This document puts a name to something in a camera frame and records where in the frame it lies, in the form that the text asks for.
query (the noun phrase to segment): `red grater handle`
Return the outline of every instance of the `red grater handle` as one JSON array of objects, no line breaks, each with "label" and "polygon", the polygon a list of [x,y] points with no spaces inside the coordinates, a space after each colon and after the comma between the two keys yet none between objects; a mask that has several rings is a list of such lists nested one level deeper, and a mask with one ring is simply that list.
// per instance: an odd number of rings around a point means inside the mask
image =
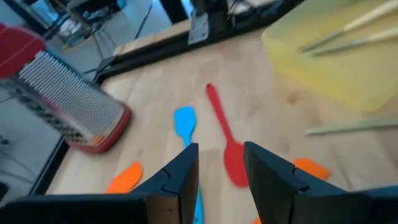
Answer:
[{"label": "red grater handle", "polygon": [[0,24],[0,79],[10,78],[44,48],[45,42],[37,34]]}]

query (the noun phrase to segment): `metal bracket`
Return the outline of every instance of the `metal bracket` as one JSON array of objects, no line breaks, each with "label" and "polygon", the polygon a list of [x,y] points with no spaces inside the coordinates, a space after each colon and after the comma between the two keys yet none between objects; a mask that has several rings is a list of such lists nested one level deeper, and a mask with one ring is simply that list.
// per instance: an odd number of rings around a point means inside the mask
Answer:
[{"label": "metal bracket", "polygon": [[191,29],[189,30],[188,44],[195,44],[206,40],[210,34],[210,27],[208,22],[208,14],[202,13],[197,15],[196,9],[192,12]]}]

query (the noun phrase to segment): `black frame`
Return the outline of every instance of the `black frame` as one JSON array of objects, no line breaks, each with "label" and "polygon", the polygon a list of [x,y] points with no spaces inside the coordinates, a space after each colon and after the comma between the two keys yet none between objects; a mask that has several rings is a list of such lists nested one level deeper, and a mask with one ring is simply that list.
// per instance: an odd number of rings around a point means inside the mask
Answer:
[{"label": "black frame", "polygon": [[[189,32],[183,32],[126,54],[106,58],[96,69],[94,82],[100,86],[107,78],[120,73],[271,25],[302,1],[304,0],[278,0],[233,15],[231,16],[233,24],[228,30],[211,34],[209,38],[196,44],[188,45]],[[29,195],[46,193],[67,151],[66,142],[60,138]]]}]

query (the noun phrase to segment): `blue spatula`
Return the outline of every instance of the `blue spatula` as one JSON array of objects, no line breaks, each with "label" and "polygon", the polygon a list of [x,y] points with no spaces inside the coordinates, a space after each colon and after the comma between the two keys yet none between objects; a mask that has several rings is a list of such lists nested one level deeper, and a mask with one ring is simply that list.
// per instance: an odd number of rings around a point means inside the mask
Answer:
[{"label": "blue spatula", "polygon": [[[184,140],[185,147],[191,144],[191,135],[195,129],[195,124],[195,111],[191,106],[184,106],[174,111],[175,132]],[[193,223],[203,224],[203,208],[199,186]]]}]

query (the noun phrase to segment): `box grater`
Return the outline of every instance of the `box grater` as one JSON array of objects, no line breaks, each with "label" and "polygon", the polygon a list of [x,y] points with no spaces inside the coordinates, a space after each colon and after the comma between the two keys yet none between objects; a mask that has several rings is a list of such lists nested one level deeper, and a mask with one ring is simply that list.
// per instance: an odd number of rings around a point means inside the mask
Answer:
[{"label": "box grater", "polygon": [[131,119],[130,108],[86,81],[40,37],[2,24],[0,82],[69,146],[85,152],[108,150]]}]

